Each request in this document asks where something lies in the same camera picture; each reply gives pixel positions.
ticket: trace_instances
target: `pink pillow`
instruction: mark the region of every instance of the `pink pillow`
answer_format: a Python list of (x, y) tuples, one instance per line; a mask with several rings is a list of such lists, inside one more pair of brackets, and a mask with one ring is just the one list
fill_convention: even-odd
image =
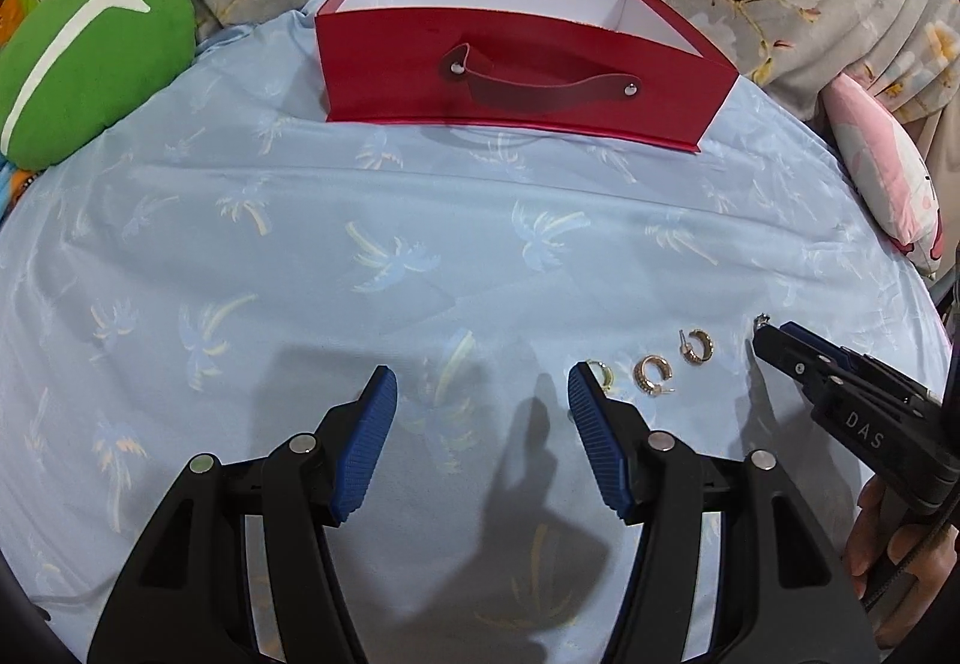
[(846, 74), (822, 96), (840, 156), (877, 224), (920, 274), (937, 271), (943, 255), (940, 205), (904, 126)]

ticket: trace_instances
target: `green cushion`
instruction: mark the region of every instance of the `green cushion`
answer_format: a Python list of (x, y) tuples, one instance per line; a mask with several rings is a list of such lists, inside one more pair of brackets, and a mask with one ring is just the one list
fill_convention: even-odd
[(190, 0), (42, 1), (0, 52), (0, 154), (32, 172), (58, 163), (166, 87), (193, 52)]

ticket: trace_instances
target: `metal screw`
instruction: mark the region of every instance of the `metal screw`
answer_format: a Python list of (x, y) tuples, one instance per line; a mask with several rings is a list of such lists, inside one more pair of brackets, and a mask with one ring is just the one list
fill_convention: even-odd
[(667, 434), (667, 432), (653, 432), (653, 434), (647, 437), (647, 444), (654, 450), (666, 453), (669, 450), (673, 450), (677, 444), (677, 440), (672, 437), (672, 434)]
[(202, 475), (203, 472), (209, 472), (213, 468), (213, 456), (201, 453), (200, 456), (193, 456), (190, 459), (190, 471), (195, 475)]
[(317, 439), (313, 434), (297, 434), (290, 440), (290, 450), (294, 453), (309, 453), (317, 447)]
[(769, 453), (766, 450), (757, 450), (750, 456), (750, 461), (754, 463), (754, 466), (757, 469), (762, 469), (764, 472), (769, 472), (776, 466), (776, 457), (774, 453)]

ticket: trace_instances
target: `hoop earring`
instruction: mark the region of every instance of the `hoop earring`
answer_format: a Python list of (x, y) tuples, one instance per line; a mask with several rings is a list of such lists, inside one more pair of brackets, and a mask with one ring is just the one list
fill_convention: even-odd
[[(647, 377), (646, 366), (648, 363), (653, 364), (661, 377), (664, 378), (660, 383), (655, 383), (649, 377)], [(647, 356), (642, 359), (636, 366), (634, 366), (634, 382), (637, 383), (637, 386), (644, 393), (648, 393), (651, 396), (660, 396), (663, 393), (673, 393), (674, 389), (672, 387), (664, 387), (664, 383), (673, 377), (673, 369), (671, 368), (669, 362), (665, 357), (661, 356)]]
[(680, 331), (680, 354), (685, 357), (688, 363), (692, 363), (694, 366), (700, 366), (713, 357), (713, 339), (711, 339), (709, 334), (702, 328), (693, 329), (690, 335), (704, 346), (704, 354), (698, 356), (698, 354), (694, 352), (693, 345), (690, 344), (683, 331)]
[(603, 375), (603, 380), (600, 381), (600, 389), (603, 393), (610, 393), (613, 390), (613, 369), (601, 360), (588, 360), (587, 365), (596, 366), (600, 369), (600, 373)]

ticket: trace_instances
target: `white stripe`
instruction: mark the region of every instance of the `white stripe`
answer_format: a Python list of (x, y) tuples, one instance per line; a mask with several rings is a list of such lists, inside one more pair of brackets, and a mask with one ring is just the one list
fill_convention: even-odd
[(40, 55), (40, 60), (37, 60), (34, 69), (27, 76), (27, 81), (20, 88), (16, 101), (13, 102), (13, 109), (10, 110), (10, 114), (4, 122), (3, 130), (0, 131), (0, 155), (7, 154), (13, 135), (13, 126), (16, 125), (20, 115), (23, 114), (27, 101), (37, 90), (43, 78), (47, 76), (47, 71), (53, 68), (56, 59), (66, 52), (66, 49), (74, 43), (80, 33), (83, 33), (83, 30), (107, 9), (128, 9), (146, 14), (150, 11), (150, 6), (144, 0), (89, 0), (86, 4), (80, 6), (73, 17), (61, 28), (56, 38), (48, 44), (47, 49)]

